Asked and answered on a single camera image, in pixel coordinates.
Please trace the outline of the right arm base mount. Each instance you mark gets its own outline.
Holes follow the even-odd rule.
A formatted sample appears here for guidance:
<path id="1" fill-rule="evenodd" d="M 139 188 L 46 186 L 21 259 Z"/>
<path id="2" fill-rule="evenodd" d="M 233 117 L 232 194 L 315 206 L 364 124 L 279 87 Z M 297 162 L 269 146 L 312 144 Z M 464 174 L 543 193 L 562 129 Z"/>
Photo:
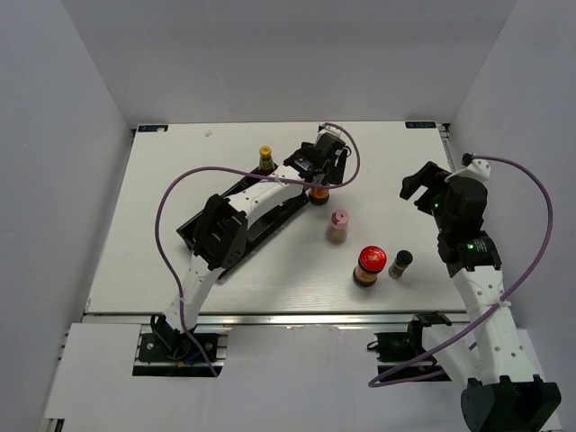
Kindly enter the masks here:
<path id="1" fill-rule="evenodd" d="M 375 333 L 375 340 L 368 343 L 366 349 L 376 353 L 379 362 L 377 365 L 378 374 L 383 374 L 391 370 L 396 364 L 423 354 L 426 351 L 422 346 L 423 329 L 435 325 L 451 326 L 452 322 L 443 313 L 427 312 L 416 314 L 409 322 L 406 330 Z M 402 371 L 387 376 L 381 380 L 381 383 L 406 381 L 412 378 L 419 378 L 423 382 L 450 381 L 444 369 L 431 356 L 423 362 L 413 364 Z"/>

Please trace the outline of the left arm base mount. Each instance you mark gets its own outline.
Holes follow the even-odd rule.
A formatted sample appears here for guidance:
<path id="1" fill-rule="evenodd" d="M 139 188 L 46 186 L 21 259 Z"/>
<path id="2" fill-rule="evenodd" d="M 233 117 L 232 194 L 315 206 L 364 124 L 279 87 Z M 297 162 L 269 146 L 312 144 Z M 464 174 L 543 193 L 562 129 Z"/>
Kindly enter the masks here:
<path id="1" fill-rule="evenodd" d="M 226 358 L 228 336 L 222 331 L 202 330 L 193 336 L 172 329 L 164 316 L 153 315 L 149 328 L 139 335 L 132 375 L 168 378 L 216 378 Z"/>

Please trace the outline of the pink-cap spice shaker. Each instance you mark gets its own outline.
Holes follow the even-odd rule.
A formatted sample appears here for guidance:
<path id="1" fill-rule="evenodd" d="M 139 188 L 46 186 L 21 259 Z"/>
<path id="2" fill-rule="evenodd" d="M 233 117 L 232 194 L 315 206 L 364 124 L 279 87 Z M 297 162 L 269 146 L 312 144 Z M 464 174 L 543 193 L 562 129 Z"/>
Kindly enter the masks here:
<path id="1" fill-rule="evenodd" d="M 334 244 L 342 244 L 347 240 L 349 214 L 346 210 L 332 212 L 326 230 L 326 238 Z"/>

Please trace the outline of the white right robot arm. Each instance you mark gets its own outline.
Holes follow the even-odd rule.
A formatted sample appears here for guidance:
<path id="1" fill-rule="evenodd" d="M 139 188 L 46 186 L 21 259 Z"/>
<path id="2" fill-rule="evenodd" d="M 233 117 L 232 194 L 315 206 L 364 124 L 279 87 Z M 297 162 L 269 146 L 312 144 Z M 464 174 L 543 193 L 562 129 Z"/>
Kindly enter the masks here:
<path id="1" fill-rule="evenodd" d="M 483 230 L 487 206 L 484 160 L 449 173 L 427 162 L 405 177 L 400 197 L 408 200 L 419 188 L 419 211 L 438 228 L 437 248 L 471 321 L 476 349 L 454 341 L 448 325 L 437 321 L 406 336 L 408 351 L 419 359 L 436 353 L 453 381 L 464 388 L 463 419 L 471 431 L 540 431 L 561 403 L 558 385 L 546 382 L 522 347 L 510 304 L 505 297 L 502 261 L 494 241 Z"/>

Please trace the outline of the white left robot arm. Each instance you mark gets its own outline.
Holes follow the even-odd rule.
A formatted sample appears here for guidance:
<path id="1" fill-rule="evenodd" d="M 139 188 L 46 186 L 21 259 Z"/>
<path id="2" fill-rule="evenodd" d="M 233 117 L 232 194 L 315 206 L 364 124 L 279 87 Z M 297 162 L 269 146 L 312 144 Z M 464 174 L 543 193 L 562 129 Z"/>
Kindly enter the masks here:
<path id="1" fill-rule="evenodd" d="M 179 359 L 190 348 L 185 333 L 194 329 L 199 312 L 212 286 L 245 255 L 248 230 L 271 210 L 300 197 L 313 187 L 336 189 L 344 181 L 349 149 L 357 145 L 343 127 L 325 122 L 316 141 L 303 143 L 271 175 L 254 175 L 256 182 L 228 197 L 211 196 L 193 232 L 193 247 L 184 277 L 174 275 L 177 296 L 163 313 L 170 327 L 162 333 L 159 348 L 169 358 Z"/>

